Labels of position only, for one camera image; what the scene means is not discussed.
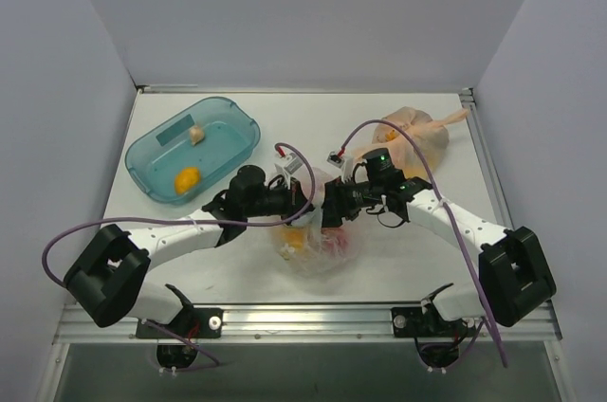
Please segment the yellow fake lemon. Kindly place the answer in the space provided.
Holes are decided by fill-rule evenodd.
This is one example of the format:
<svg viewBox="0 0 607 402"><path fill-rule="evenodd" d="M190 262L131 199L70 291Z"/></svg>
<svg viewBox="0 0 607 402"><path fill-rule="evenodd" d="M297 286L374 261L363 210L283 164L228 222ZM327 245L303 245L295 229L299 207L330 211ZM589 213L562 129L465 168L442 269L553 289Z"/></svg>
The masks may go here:
<svg viewBox="0 0 607 402"><path fill-rule="evenodd" d="M299 251L306 244L306 231L303 228L282 228L280 239L288 250Z"/></svg>

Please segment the clear printed plastic bag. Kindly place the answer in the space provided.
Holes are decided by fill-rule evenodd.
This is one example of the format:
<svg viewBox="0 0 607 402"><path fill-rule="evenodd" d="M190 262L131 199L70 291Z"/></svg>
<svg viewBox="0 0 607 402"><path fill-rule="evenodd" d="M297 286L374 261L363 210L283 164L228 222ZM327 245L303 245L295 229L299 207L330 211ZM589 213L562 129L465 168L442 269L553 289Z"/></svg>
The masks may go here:
<svg viewBox="0 0 607 402"><path fill-rule="evenodd" d="M294 226L281 225L268 229L268 236L275 253L284 261L286 266L295 274L303 277L317 277L321 274L337 270L357 259L360 250L356 241L358 233L352 225L345 224L342 228L349 237L349 252L337 258L322 251L322 211L316 209L309 218L304 218L302 227L306 231L306 244L302 250L288 250L280 239L282 228L298 228Z"/></svg>

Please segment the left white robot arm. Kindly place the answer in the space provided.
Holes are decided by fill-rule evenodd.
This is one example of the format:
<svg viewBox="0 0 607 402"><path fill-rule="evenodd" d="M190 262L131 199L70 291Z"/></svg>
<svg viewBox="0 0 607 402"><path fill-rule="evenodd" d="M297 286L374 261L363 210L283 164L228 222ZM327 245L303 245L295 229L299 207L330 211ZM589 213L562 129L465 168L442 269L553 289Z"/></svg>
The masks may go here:
<svg viewBox="0 0 607 402"><path fill-rule="evenodd" d="M148 281L149 272L233 241L255 227L256 218L279 216L289 223L312 209L299 181L280 176L269 187L265 172L247 165L210 203L168 226L101 228L67 270L64 286L99 327L137 318L180 337L191 328L192 304L174 285Z"/></svg>

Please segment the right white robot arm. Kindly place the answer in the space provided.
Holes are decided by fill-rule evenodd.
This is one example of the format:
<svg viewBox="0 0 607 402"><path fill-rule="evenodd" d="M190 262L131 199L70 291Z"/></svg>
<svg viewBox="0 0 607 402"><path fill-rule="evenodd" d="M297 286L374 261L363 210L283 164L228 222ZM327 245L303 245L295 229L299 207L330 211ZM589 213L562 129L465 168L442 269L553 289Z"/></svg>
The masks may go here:
<svg viewBox="0 0 607 402"><path fill-rule="evenodd" d="M481 318L511 327L557 292L537 235L529 228L490 223L436 193L420 177L397 169L387 150L367 153L366 180L336 178L324 185L322 223L339 227L362 210L390 212L462 251L471 283L449 283L428 297L420 312L423 328L441 335L456 320Z"/></svg>

